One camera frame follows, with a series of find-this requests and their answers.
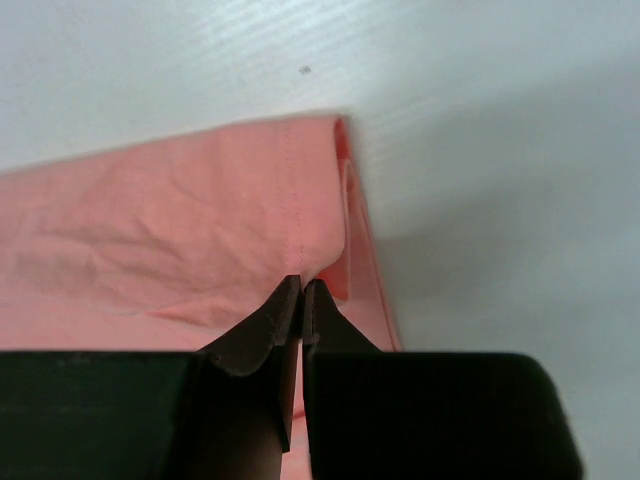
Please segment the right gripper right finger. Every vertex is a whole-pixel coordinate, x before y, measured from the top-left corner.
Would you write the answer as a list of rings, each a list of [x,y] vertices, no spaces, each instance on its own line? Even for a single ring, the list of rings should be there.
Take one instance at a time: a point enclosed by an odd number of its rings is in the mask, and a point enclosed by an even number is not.
[[[305,292],[304,407],[316,479],[580,479],[557,389],[515,353],[386,352]]]

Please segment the pink polo shirt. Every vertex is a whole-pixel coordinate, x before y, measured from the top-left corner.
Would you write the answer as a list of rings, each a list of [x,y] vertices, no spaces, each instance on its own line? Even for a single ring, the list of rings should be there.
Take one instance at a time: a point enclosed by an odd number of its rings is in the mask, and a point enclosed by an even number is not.
[[[399,345],[347,124],[244,123],[1,176],[5,350],[194,350],[288,275]]]

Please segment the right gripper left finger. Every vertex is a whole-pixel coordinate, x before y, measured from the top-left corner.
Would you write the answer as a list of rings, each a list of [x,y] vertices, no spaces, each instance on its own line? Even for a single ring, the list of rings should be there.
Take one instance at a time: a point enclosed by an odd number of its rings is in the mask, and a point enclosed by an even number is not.
[[[276,479],[301,281],[196,351],[5,351],[5,479]]]

